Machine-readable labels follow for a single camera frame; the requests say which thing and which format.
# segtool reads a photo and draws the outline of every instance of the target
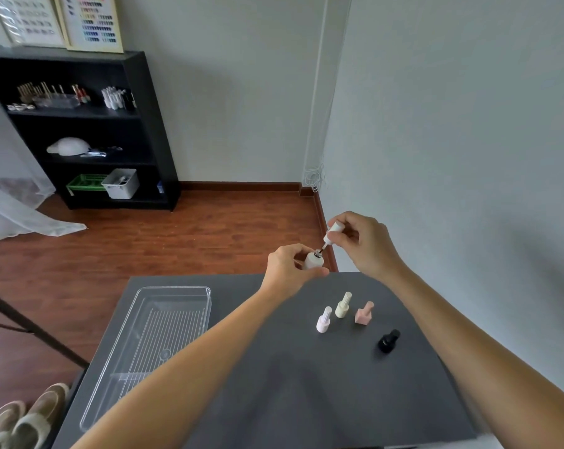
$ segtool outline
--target nail color chart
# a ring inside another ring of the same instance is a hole
[[[69,50],[122,53],[114,0],[57,0]]]
[[[66,46],[52,0],[0,0],[0,20],[16,44]]]

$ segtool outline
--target green plastic basket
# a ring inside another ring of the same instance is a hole
[[[107,175],[93,175],[83,173],[66,185],[66,189],[70,195],[74,196],[73,190],[94,190],[107,192],[106,188],[101,185],[101,181],[105,180]]]

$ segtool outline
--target black nail polish bottle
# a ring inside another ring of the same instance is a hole
[[[398,337],[400,337],[400,331],[393,329],[390,334],[382,336],[382,339],[378,342],[378,348],[382,353],[390,353],[394,349]]]

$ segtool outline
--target slipper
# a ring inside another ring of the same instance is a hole
[[[7,403],[0,408],[0,449],[9,448],[12,429],[25,413],[26,406],[20,400]]]
[[[67,385],[58,383],[41,394],[12,430],[12,449],[39,449],[43,445],[62,414],[68,391]]]

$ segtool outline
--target reddish brown floor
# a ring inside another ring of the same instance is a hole
[[[322,243],[313,197],[296,192],[187,191],[174,212],[70,211],[53,196],[41,211],[88,230],[0,241],[0,297],[88,360],[130,276],[263,272],[280,245]],[[33,336],[0,329],[0,406],[32,403],[76,372]]]

